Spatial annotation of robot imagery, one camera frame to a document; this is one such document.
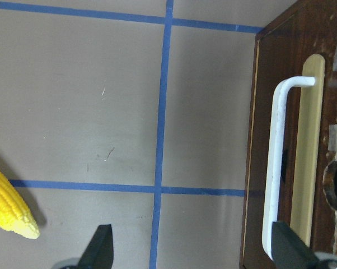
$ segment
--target door handle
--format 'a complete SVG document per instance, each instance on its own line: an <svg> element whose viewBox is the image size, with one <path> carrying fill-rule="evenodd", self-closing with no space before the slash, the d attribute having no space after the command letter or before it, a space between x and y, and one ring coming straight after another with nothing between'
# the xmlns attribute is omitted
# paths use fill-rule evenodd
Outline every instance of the door handle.
<svg viewBox="0 0 337 269"><path fill-rule="evenodd" d="M262 229L263 249L272 260L272 223L277 220L278 215L287 97L292 87L309 87L313 86L314 83L314 77L291 77L279 83L273 95Z"/></svg>

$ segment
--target blue tape line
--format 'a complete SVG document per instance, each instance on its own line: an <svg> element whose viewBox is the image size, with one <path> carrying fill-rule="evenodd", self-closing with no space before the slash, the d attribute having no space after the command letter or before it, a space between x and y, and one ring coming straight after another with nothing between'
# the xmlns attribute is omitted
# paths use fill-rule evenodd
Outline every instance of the blue tape line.
<svg viewBox="0 0 337 269"><path fill-rule="evenodd" d="M243 189L208 189L208 188L181 188L181 187L162 187L161 193L164 194L195 194L212 196L239 196L244 197Z"/></svg>
<svg viewBox="0 0 337 269"><path fill-rule="evenodd" d="M172 25L175 26L185 26L194 28L204 28L212 30L222 30L222 31L234 31L242 33L253 33L256 34L261 31L262 27L248 26L248 25L238 25L238 24L220 24L217 22L207 22L207 21L195 21L195 20L185 20L183 18L174 18Z"/></svg>
<svg viewBox="0 0 337 269"><path fill-rule="evenodd" d="M153 193L155 191L154 186L144 186L144 185L55 182L55 181L20 180L20 179L11 179L10 182L14 187L20 188L79 189L85 191L141 192L141 193Z"/></svg>
<svg viewBox="0 0 337 269"><path fill-rule="evenodd" d="M40 6L40 5L35 5L35 4L19 4L19 3L0 2L0 9L1 10L49 13L49 14L56 14L56 15L80 16L80 17L90 17L90 18L105 18L105 19L122 20L122 21L147 22L150 24L164 24L165 23L165 18L163 17L116 13L116 12L109 12L109 11L78 10L74 8Z"/></svg>
<svg viewBox="0 0 337 269"><path fill-rule="evenodd" d="M157 263L158 231L160 226L160 211L161 211L161 186L162 186L162 164L163 164L163 140L165 135L166 92L167 92L167 78L169 75L168 63L170 58L170 43L171 43L171 29L172 29L173 15L174 15L174 0L167 0L165 28L163 30L163 42L162 42L160 94L158 100L155 195L153 201L153 218L151 228L149 269L156 269Z"/></svg>
<svg viewBox="0 0 337 269"><path fill-rule="evenodd" d="M158 16L136 15L136 14L118 13L110 11L78 10L75 8L42 6L35 4L0 2L0 9L48 13L56 15L79 16L79 17L105 18L122 21L146 22L150 24L165 24L165 18ZM262 27L249 26L249 25L222 24L217 22L186 20L183 18L172 18L171 24L174 26L185 26L193 28L222 30L222 31L235 31L253 34L258 33L263 29Z"/></svg>
<svg viewBox="0 0 337 269"><path fill-rule="evenodd" d="M14 187L19 188L44 188L44 189L76 189L83 191L109 191L109 192L141 192L155 194L195 194L212 196L239 196L244 197L243 189L209 189L185 187L161 187L146 185L123 185L104 183L81 183L43 180L10 179Z"/></svg>

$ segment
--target gray floor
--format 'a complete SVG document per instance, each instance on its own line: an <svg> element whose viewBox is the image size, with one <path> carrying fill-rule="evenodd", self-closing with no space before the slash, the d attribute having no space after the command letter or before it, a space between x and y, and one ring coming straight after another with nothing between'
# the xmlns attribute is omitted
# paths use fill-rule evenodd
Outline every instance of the gray floor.
<svg viewBox="0 0 337 269"><path fill-rule="evenodd" d="M12 2L166 13L164 0ZM293 2L175 0L173 14L262 27ZM1 171L49 185L154 186L163 31L163 24L0 8ZM172 27L162 186L244 189L254 38ZM153 247L150 269L238 268L241 196L162 194L155 245L153 191L18 191L41 236L0 229L0 268L73 262L105 223L113 225L114 269L148 269Z"/></svg>

